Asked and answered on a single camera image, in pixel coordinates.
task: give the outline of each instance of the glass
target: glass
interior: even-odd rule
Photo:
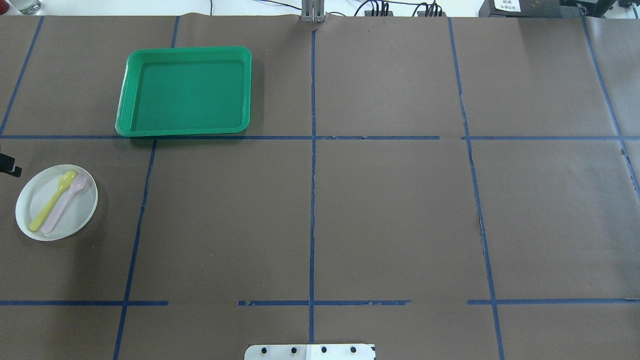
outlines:
[[[42,6],[40,0],[9,0],[9,2],[24,15],[36,13]]]

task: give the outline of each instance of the blue tape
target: blue tape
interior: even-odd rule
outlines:
[[[640,186],[638,186],[636,172],[634,171],[633,164],[631,164],[631,159],[629,158],[629,152],[627,151],[627,146],[625,145],[625,141],[622,139],[622,133],[620,131],[620,126],[618,125],[618,119],[616,118],[616,114],[613,111],[613,106],[611,105],[611,99],[609,98],[609,93],[607,91],[606,86],[604,85],[604,80],[602,79],[600,66],[598,65],[598,60],[596,59],[596,54],[593,51],[593,46],[591,44],[591,35],[589,35],[587,20],[585,19],[584,16],[582,17],[582,28],[584,29],[584,36],[587,39],[587,46],[589,48],[589,54],[591,55],[591,61],[593,62],[593,67],[595,68],[596,74],[598,75],[598,82],[600,83],[600,88],[602,89],[602,93],[604,94],[604,98],[607,103],[607,109],[609,109],[609,114],[611,115],[611,120],[613,121],[613,126],[616,130],[616,135],[618,135],[618,138],[620,139],[620,146],[622,147],[622,151],[624,152],[625,161],[627,162],[627,170],[629,171],[629,175],[631,176],[631,181],[636,191],[636,197],[638,198],[638,200],[640,200]]]
[[[318,140],[439,140],[439,136],[318,136]]]
[[[307,300],[251,300],[239,301],[238,306],[308,306]]]
[[[129,301],[127,306],[169,306],[168,301]]]
[[[22,63],[22,68],[20,69],[20,74],[18,75],[18,80],[15,82],[15,87],[13,88],[13,93],[11,94],[11,99],[9,99],[9,104],[6,107],[6,112],[4,113],[4,118],[2,120],[2,124],[0,125],[0,135],[4,133],[4,128],[6,127],[6,123],[9,120],[9,114],[11,113],[11,108],[13,107],[13,102],[15,101],[16,95],[18,95],[18,88],[20,88],[20,83],[22,82],[22,77],[24,76],[24,72],[27,70],[27,65],[29,64],[29,59],[31,58],[31,53],[33,53],[33,48],[36,45],[36,40],[38,40],[38,35],[40,34],[40,29],[42,28],[42,23],[44,21],[44,16],[40,17],[38,21],[38,26],[36,27],[35,33],[33,33],[33,39],[31,39],[31,45],[29,46],[29,51],[27,52],[27,56],[24,58],[24,63]]]
[[[2,139],[22,140],[128,140],[118,135],[2,135]]]
[[[178,37],[178,25],[180,24],[180,17],[175,17],[175,24],[173,25],[173,36],[171,37],[171,48],[175,47],[175,39]]]
[[[474,184],[474,194],[476,196],[476,209],[478,212],[478,216],[480,218],[480,231],[481,231],[482,244],[483,244],[483,250],[484,250],[484,265],[486,268],[486,277],[489,284],[489,294],[491,296],[491,299],[495,300],[495,290],[493,288],[493,274],[491,270],[491,261],[489,259],[489,246],[487,245],[486,234],[484,231],[485,229],[484,216],[482,212],[482,204],[480,202],[480,191],[478,190],[478,184],[477,184],[476,166],[474,165],[474,159],[472,156],[471,139],[470,139],[470,133],[469,133],[469,126],[467,122],[467,111],[465,110],[465,104],[462,101],[462,80],[460,78],[460,68],[458,66],[458,54],[456,51],[456,41],[454,39],[454,34],[453,34],[453,23],[451,22],[450,17],[447,18],[447,20],[449,21],[449,37],[451,38],[451,51],[453,53],[454,68],[456,70],[456,82],[458,84],[458,95],[460,97],[460,110],[462,112],[462,118],[464,120],[464,126],[465,126],[465,138],[467,140],[466,141],[467,154],[469,158],[469,165],[471,167],[471,178]],[[500,360],[504,360],[504,348],[502,346],[502,332],[500,331],[500,319],[498,317],[497,305],[492,304],[492,310],[493,310],[493,326],[495,328],[495,337],[498,345],[498,355],[500,357]]]
[[[569,140],[569,141],[607,141],[617,136],[463,136],[462,140]]]
[[[168,139],[168,140],[311,140],[311,136],[177,135],[177,136],[161,136],[158,139]]]
[[[110,300],[0,300],[0,306],[122,306]],[[129,306],[169,306],[168,301],[130,301]]]
[[[411,300],[315,300],[316,306],[405,306]],[[307,300],[250,300],[239,301],[238,306],[309,306]]]
[[[634,304],[640,305],[640,299],[500,299],[468,300],[467,305],[554,305],[554,304]]]
[[[122,304],[122,312],[120,314],[120,325],[118,326],[118,336],[116,337],[116,346],[113,352],[113,359],[118,359],[120,352],[120,344],[122,343],[122,333],[124,332],[124,323],[127,318],[127,306],[129,302],[129,294],[131,293],[131,283],[133,281],[133,272],[136,268],[136,256],[138,255],[138,245],[140,243],[140,230],[142,228],[142,218],[145,215],[145,207],[147,205],[147,195],[149,191],[149,179],[151,178],[151,170],[154,166],[154,160],[156,158],[157,139],[154,140],[151,146],[151,155],[149,156],[149,166],[147,168],[147,178],[145,180],[145,190],[142,195],[142,203],[140,205],[140,215],[138,216],[138,227],[136,229],[136,239],[133,243],[133,250],[131,252],[131,262],[129,263],[129,275],[127,276],[127,286],[124,292],[124,300]]]
[[[316,31],[311,32],[311,219],[309,229],[309,343],[314,343],[316,299]]]
[[[0,306],[122,306],[122,301],[99,301],[99,300],[0,300]]]
[[[317,306],[405,306],[411,300],[316,300]]]

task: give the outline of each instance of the metal bracket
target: metal bracket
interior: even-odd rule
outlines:
[[[324,22],[324,0],[302,0],[302,22]]]
[[[375,360],[376,347],[370,344],[252,345],[244,360]]]

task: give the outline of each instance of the metal plate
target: metal plate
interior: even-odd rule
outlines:
[[[252,345],[244,360],[375,360],[376,346],[370,344]]]

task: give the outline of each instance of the pink spoon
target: pink spoon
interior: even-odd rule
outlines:
[[[51,231],[53,231],[53,228],[56,227],[56,224],[60,219],[60,215],[62,215],[62,212],[67,207],[67,204],[69,203],[71,198],[86,186],[88,179],[89,177],[84,172],[79,172],[78,175],[76,175],[76,178],[71,182],[71,185],[69,186],[69,190],[62,195],[62,197],[58,201],[58,206],[56,206],[51,211],[51,213],[47,217],[47,220],[44,222],[44,225],[42,226],[43,234],[51,234]]]

